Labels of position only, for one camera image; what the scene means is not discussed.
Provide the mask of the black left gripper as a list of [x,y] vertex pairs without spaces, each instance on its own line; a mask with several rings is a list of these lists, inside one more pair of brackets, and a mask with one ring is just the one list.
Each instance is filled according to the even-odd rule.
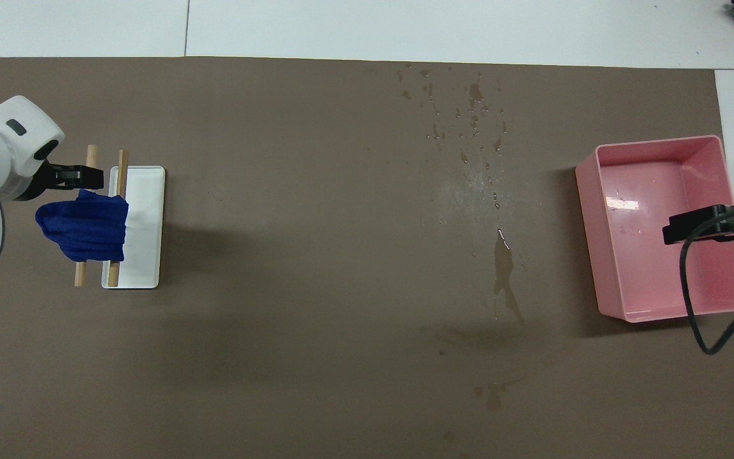
[[[64,181],[56,184],[56,178]],[[35,200],[53,186],[56,191],[72,191],[72,189],[98,191],[104,189],[104,172],[85,165],[56,164],[54,168],[48,161],[43,161],[20,195],[20,201]]]

